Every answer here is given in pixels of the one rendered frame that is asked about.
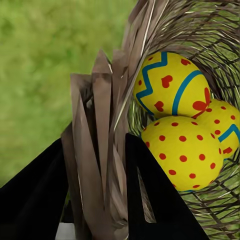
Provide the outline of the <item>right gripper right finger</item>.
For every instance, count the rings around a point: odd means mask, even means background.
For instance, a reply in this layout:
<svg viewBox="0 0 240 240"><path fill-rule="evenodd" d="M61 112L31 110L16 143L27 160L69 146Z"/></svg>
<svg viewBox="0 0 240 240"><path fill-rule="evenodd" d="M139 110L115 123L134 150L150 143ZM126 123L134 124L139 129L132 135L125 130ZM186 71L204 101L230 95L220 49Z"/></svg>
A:
<svg viewBox="0 0 240 240"><path fill-rule="evenodd" d="M126 133L129 240L210 240L144 141ZM145 220L137 167L156 223Z"/></svg>

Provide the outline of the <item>wicker basket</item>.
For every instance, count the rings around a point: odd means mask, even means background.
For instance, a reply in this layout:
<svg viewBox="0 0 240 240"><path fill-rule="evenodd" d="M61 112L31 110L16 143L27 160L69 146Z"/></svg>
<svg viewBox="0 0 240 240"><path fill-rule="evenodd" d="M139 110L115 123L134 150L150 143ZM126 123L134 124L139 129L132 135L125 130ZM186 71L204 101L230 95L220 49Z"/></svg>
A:
<svg viewBox="0 0 240 240"><path fill-rule="evenodd" d="M197 11L190 11L197 4ZM206 14L200 14L206 12ZM133 99L135 81L144 59L157 52L172 52L192 61L204 74L212 97L236 105L235 88L240 94L240 83L232 71L239 72L236 64L240 63L240 21L231 20L226 15L218 14L227 11L240 17L240 0L137 0L125 26L121 49L113 46L112 62L100 47L91 75L70 73L70 93L72 122L60 135L69 184L69 193L74 217L75 240L129 240L127 175L126 175L126 133L136 135L131 129L130 104ZM221 17L225 21L213 20ZM227 23L234 23L233 27ZM228 27L223 29L221 27ZM217 30L220 33L212 32ZM206 40L215 38L217 41ZM208 44L205 44L206 42ZM194 46L184 46L184 43ZM229 48L219 44L227 44ZM231 51L237 59L229 59L220 54L215 47ZM203 52L210 51L206 56ZM214 55L223 63L217 61ZM213 64L214 66L212 66ZM225 82L223 73L228 79ZM154 117L139 108L140 127L147 126L147 117L154 122ZM144 127L144 128L143 128ZM240 211L240 207L222 218L217 215L240 205L240 193L229 189L224 183L233 178L240 170L240 151L236 150L230 164L221 169L224 172L235 165L232 174L223 181L218 176L210 189L187 192L180 196L193 195L197 202L184 200L195 217L206 217L198 223L216 221L216 224L201 225L203 230L213 230L209 238L227 235L230 240L237 239L234 234L239 229L229 230L240 224L240 218L222 223ZM145 220L157 223L155 215L139 170L137 173L141 191ZM218 186L222 189L214 190ZM203 194L226 193L202 199ZM227 194L237 198L236 202L210 206L223 200ZM223 208L220 211L211 209Z"/></svg>

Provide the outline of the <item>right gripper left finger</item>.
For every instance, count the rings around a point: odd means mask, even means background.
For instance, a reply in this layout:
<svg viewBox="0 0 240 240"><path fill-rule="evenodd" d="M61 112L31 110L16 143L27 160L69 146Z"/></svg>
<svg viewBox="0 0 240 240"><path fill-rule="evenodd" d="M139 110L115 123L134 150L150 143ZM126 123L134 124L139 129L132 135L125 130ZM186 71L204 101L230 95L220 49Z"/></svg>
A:
<svg viewBox="0 0 240 240"><path fill-rule="evenodd" d="M55 240L68 188L60 138L0 188L0 240Z"/></svg>

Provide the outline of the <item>easter egg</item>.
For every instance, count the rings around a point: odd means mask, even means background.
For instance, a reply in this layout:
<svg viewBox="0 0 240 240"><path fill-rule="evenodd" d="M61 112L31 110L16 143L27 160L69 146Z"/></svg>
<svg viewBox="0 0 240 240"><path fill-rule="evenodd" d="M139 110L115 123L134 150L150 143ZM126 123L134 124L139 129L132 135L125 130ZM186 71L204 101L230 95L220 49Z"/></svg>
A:
<svg viewBox="0 0 240 240"><path fill-rule="evenodd" d="M170 51L146 57L133 88L137 106L154 119L174 115L197 118L207 110L212 96L201 70Z"/></svg>
<svg viewBox="0 0 240 240"><path fill-rule="evenodd" d="M207 110L195 118L208 126L218 137L224 162L240 148L240 110L221 99L210 99Z"/></svg>
<svg viewBox="0 0 240 240"><path fill-rule="evenodd" d="M223 165L223 148L215 133L195 118L173 115L150 120L138 137L179 194L210 189L230 164Z"/></svg>

